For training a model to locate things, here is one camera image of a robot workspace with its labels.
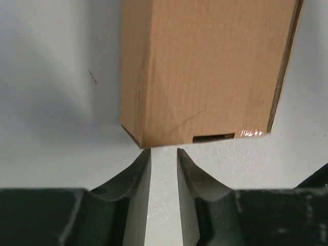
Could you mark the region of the brown cardboard express box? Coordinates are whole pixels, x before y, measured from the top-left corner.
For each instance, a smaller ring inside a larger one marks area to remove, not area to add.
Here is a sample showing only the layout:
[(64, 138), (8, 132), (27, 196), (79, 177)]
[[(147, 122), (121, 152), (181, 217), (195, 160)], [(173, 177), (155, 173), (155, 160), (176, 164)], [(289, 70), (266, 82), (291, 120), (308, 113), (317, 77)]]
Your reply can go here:
[(302, 1), (122, 1), (121, 126), (142, 148), (271, 132)]

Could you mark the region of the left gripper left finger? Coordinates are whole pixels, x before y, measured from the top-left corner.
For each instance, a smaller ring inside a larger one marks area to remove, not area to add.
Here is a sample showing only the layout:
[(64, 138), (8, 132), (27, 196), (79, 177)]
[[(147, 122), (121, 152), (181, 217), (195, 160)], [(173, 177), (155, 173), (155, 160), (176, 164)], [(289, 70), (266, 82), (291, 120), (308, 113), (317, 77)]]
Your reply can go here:
[(144, 245), (151, 150), (103, 183), (1, 189), (1, 245)]

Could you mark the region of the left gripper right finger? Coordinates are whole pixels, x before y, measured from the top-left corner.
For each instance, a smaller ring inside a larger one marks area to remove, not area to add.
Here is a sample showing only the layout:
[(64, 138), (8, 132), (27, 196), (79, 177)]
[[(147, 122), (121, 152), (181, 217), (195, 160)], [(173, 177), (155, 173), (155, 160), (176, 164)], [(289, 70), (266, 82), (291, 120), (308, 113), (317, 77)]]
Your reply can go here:
[(184, 245), (327, 245), (327, 166), (293, 189), (234, 190), (177, 150)]

